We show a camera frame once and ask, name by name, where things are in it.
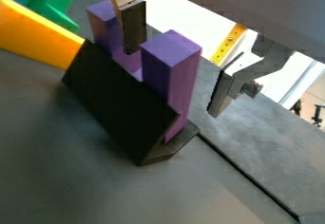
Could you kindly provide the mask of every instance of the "black stand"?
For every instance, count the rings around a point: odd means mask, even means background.
[[[137,165],[170,159],[198,134],[198,127],[189,122],[164,143],[178,113],[89,40],[63,82]]]

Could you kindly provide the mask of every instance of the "purple rectangular block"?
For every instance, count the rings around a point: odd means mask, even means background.
[[[128,55],[123,51],[122,33],[110,0],[87,7],[87,17],[95,44],[110,54],[121,66],[142,81],[141,52]]]
[[[188,124],[202,47],[174,30],[140,47],[144,82],[181,114],[165,136],[169,142]]]

